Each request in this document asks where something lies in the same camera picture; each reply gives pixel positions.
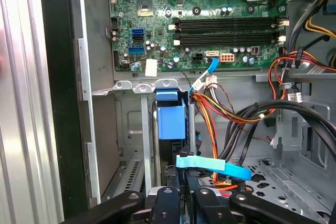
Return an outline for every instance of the ram slot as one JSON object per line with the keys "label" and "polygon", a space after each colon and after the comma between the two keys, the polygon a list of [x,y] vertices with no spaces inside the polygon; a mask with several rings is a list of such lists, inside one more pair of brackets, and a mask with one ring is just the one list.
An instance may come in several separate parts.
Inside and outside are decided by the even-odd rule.
{"label": "ram slot", "polygon": [[179,20],[175,24],[182,33],[196,33],[205,31],[237,31],[237,30],[267,30],[277,27],[275,18],[223,18]]}
{"label": "ram slot", "polygon": [[186,35],[180,37],[181,46],[199,47],[205,45],[222,46],[253,46],[274,44],[277,42],[278,33],[253,33],[253,34],[206,34]]}

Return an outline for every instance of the screw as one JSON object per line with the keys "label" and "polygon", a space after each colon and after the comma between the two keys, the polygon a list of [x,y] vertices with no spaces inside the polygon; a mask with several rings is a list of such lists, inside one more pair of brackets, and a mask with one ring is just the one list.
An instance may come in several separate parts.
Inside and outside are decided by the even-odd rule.
{"label": "screw", "polygon": [[137,199],[138,195],[137,194],[131,194],[128,198],[129,199]]}
{"label": "screw", "polygon": [[201,192],[201,194],[208,194],[209,193],[208,189],[201,189],[200,192]]}
{"label": "screw", "polygon": [[242,194],[237,194],[236,198],[239,199],[239,200],[245,200],[246,199],[245,195],[242,195]]}
{"label": "screw", "polygon": [[285,10],[286,10],[286,7],[285,7],[285,6],[281,5],[281,6],[279,7],[279,11],[280,11],[280,12],[284,12]]}

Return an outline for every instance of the green circuit board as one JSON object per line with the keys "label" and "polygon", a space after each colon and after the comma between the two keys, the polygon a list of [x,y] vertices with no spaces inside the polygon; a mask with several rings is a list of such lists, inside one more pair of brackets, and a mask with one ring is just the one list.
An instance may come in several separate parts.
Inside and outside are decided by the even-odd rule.
{"label": "green circuit board", "polygon": [[[195,7],[200,13],[195,15]],[[285,17],[286,1],[274,0],[264,2],[247,2],[246,0],[110,0],[111,31],[115,38],[112,40],[112,50],[116,71],[144,71],[146,59],[157,59],[158,69],[162,71],[204,69],[209,60],[207,51],[218,51],[219,55],[233,54],[234,60],[221,62],[219,69],[250,69],[267,68],[278,56],[278,43],[267,45],[193,45],[175,46],[175,30],[169,30],[169,25],[174,24],[174,18],[180,20],[197,19],[230,19],[230,18],[258,18],[258,17]],[[144,29],[143,40],[132,39],[133,29]],[[277,28],[279,33],[284,34],[284,28]],[[212,34],[211,29],[204,31],[202,36]],[[254,32],[246,32],[253,37]],[[142,47],[143,52],[132,54],[129,48]],[[233,52],[233,48],[244,47],[245,52]],[[195,62],[195,54],[203,55],[202,60]]]}

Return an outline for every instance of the motherboard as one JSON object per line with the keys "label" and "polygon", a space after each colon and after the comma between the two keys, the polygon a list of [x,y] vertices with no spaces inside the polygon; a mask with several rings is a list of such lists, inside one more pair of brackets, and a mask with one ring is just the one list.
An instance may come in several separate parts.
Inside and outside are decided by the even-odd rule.
{"label": "motherboard", "polygon": [[286,0],[110,0],[117,71],[268,68],[285,35]]}

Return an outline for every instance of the sticker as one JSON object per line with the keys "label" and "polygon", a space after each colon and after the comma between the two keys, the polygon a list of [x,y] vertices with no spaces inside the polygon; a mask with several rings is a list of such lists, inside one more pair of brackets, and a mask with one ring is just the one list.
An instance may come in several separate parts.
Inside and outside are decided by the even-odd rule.
{"label": "sticker", "polygon": [[307,74],[319,74],[319,73],[323,73],[324,71],[325,69],[323,67],[314,66],[312,69],[308,71]]}
{"label": "sticker", "polygon": [[158,61],[155,59],[146,60],[145,76],[156,77],[158,75]]}

